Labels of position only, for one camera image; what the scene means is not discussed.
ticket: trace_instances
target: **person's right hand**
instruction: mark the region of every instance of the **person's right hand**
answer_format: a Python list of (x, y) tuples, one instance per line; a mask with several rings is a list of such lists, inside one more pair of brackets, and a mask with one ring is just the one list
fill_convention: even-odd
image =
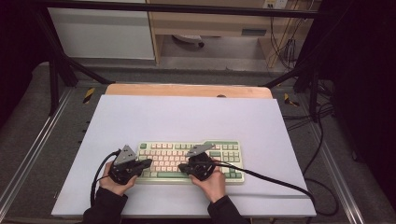
[(189, 175), (189, 177), (192, 184), (204, 191), (206, 198), (210, 202), (215, 203), (218, 199), (225, 196), (225, 176), (218, 166), (216, 166), (213, 174), (204, 181), (197, 179), (193, 175)]

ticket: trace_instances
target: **keyboard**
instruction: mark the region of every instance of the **keyboard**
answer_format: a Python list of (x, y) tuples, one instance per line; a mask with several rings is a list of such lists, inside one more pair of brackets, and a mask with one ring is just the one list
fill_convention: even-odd
[[(190, 178), (178, 169), (180, 163), (188, 163), (186, 153), (195, 145), (214, 145), (205, 153), (218, 161), (228, 162), (243, 168), (241, 146), (238, 141), (204, 141), (196, 142), (141, 142), (136, 155), (140, 161), (152, 159), (152, 164), (137, 178), (141, 184), (190, 184)], [(243, 172), (220, 167), (226, 177), (226, 184), (242, 184), (245, 181)]]

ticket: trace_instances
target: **hand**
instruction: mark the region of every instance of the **hand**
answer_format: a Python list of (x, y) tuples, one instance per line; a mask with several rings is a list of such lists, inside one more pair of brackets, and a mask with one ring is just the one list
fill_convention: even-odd
[(189, 175), (189, 177), (192, 184), (201, 188), (210, 202), (215, 203), (218, 199), (225, 196), (225, 176), (218, 166), (216, 166), (213, 174), (204, 181), (197, 179), (193, 175)]
[(118, 184), (118, 183), (114, 182), (110, 178), (110, 176), (108, 176), (108, 172), (110, 171), (110, 167), (111, 167), (112, 163), (113, 163), (112, 161), (106, 163), (105, 171), (103, 172), (103, 176), (106, 176), (106, 177), (99, 180), (99, 184), (100, 184), (100, 187), (102, 187), (103, 189), (108, 189), (111, 192), (122, 196), (127, 189), (130, 189), (131, 187), (134, 186), (134, 182), (137, 179), (137, 175), (134, 175), (134, 177), (132, 177), (126, 185)]

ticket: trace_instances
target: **black controller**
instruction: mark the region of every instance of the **black controller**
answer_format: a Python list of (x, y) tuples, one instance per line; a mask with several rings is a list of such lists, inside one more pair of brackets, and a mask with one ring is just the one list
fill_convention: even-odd
[(151, 159), (137, 161), (131, 148), (125, 146), (111, 164), (108, 175), (114, 182), (126, 185), (134, 175), (141, 176), (143, 170), (149, 168), (151, 163)]
[(178, 169), (187, 175), (194, 175), (201, 181), (208, 179), (216, 167), (212, 159), (205, 153), (210, 148), (212, 148), (211, 145), (195, 146), (187, 155), (190, 156), (189, 163), (179, 164)]

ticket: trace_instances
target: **white table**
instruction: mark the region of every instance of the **white table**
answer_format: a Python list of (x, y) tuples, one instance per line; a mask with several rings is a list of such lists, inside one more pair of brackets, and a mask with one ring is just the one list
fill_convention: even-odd
[[(103, 95), (52, 214), (81, 217), (98, 166), (124, 145), (206, 139), (238, 140), (245, 169), (306, 189), (276, 100)], [(227, 193), (244, 217), (316, 215), (301, 192), (251, 175)], [(208, 217), (208, 200), (194, 185), (137, 184), (126, 194), (125, 217)]]

